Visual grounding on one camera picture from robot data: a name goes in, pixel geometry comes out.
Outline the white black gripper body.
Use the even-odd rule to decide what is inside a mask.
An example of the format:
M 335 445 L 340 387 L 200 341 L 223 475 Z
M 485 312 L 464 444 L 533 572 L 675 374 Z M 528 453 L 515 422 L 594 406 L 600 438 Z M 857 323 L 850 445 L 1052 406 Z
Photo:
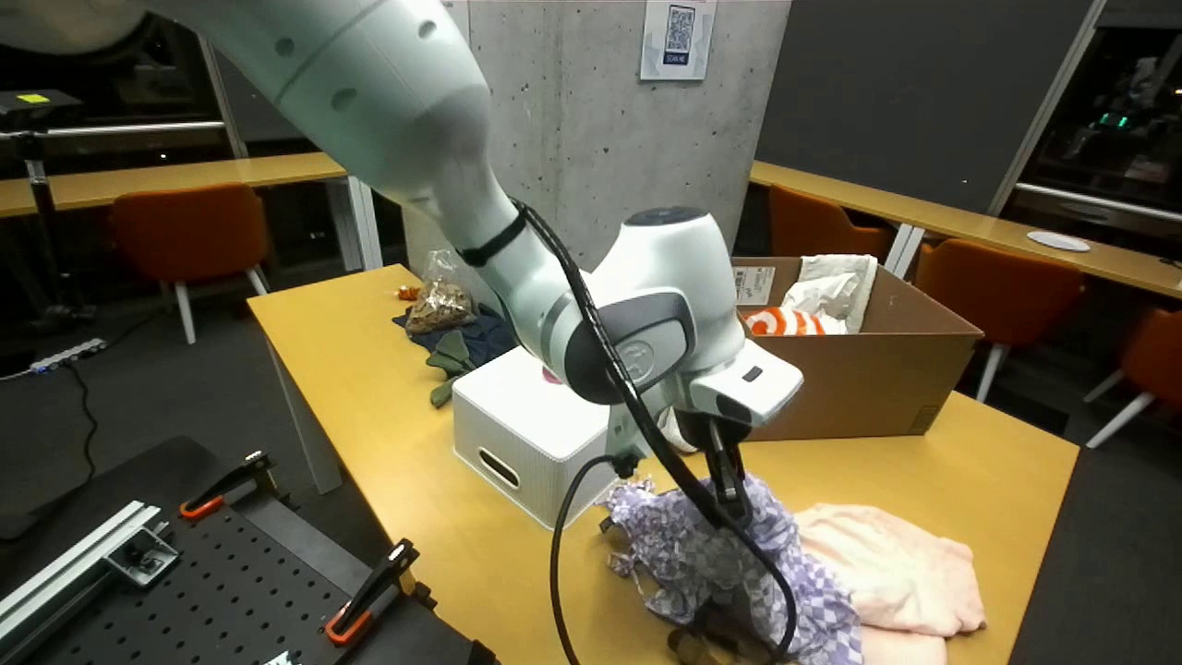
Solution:
M 684 451 L 701 451 L 713 424 L 733 424 L 738 435 L 781 418 L 803 392 L 805 374 L 794 363 L 766 350 L 743 350 L 688 383 L 688 406 L 675 411 L 675 435 Z

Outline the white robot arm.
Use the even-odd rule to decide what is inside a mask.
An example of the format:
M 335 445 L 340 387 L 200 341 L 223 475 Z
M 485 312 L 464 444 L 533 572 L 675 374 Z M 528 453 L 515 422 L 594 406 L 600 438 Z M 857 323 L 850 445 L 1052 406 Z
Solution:
M 738 438 L 803 374 L 734 310 L 733 256 L 697 206 L 633 214 L 583 269 L 500 183 L 490 87 L 438 0 L 0 0 L 10 49 L 89 54 L 161 16 L 213 43 L 308 141 L 386 200 L 429 214 L 496 290 L 525 350 L 579 399 L 621 406 L 654 453 L 664 411 L 711 474 L 668 474 L 713 524 L 751 512 Z

